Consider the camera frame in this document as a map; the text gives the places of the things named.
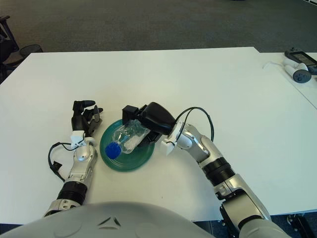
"gray carpet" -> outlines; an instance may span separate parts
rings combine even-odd
[[[317,52],[317,6],[303,0],[0,0],[20,47],[45,52],[254,46]]]

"black cable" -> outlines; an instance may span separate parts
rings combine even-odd
[[[85,138],[85,136],[83,136],[83,139],[81,141],[79,141],[78,144],[80,144],[82,141],[84,141],[84,138]],[[68,150],[68,151],[76,150],[79,147],[79,145],[73,149],[68,149],[65,145],[71,145],[70,143],[58,142],[58,143],[55,143],[54,145],[52,145],[50,148],[49,155],[48,155],[50,169],[53,171],[54,174],[56,174],[57,177],[59,177],[63,182],[65,182],[65,179],[63,179],[63,177],[58,172],[58,169],[61,167],[61,164],[57,163],[55,161],[54,161],[54,164],[52,164],[52,162],[51,162],[51,152],[55,147],[57,147],[59,145],[62,145],[65,148],[65,150]]]
[[[205,111],[205,109],[200,108],[200,107],[191,107],[191,108],[188,108],[188,109],[184,110],[181,114],[178,115],[178,117],[176,118],[175,121],[178,121],[182,115],[184,115],[186,112],[188,112],[188,114],[186,115],[186,118],[185,118],[185,120],[184,120],[184,123],[183,123],[183,125],[182,125],[182,128],[181,128],[181,130],[180,130],[180,133],[179,133],[179,135],[178,135],[177,138],[176,138],[176,141],[178,141],[180,135],[182,134],[183,129],[184,129],[185,124],[186,124],[187,117],[188,117],[189,113],[190,113],[193,109],[201,110],[202,112],[204,112],[204,113],[206,114],[206,116],[207,116],[207,118],[208,118],[208,121],[209,121],[209,124],[210,124],[210,129],[211,129],[211,141],[213,141],[213,138],[214,138],[214,128],[213,128],[212,120],[211,120],[209,114]]]
[[[172,143],[174,147],[176,146],[176,145],[174,144],[174,142],[172,142],[172,141],[168,141],[167,144],[168,144],[168,143]]]

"plastic bottle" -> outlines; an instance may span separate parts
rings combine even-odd
[[[112,142],[105,149],[107,156],[114,160],[121,153],[130,154],[149,133],[138,120],[130,120],[113,133]]]

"white cable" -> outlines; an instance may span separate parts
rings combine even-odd
[[[265,69],[268,65],[270,64],[274,64],[274,65],[279,65],[279,66],[282,66],[284,67],[284,65],[280,64],[280,63],[274,63],[272,61],[269,61],[269,62],[266,62],[265,65],[263,65],[262,69]]]

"office chair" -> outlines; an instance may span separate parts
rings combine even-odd
[[[19,46],[14,39],[12,32],[6,22],[10,16],[0,17],[0,73],[2,74],[3,79],[0,79],[0,83],[4,81],[8,74],[8,70],[15,70],[17,64],[21,63],[24,59],[20,59],[18,61],[4,64],[3,62],[6,61],[10,54],[19,50]]]

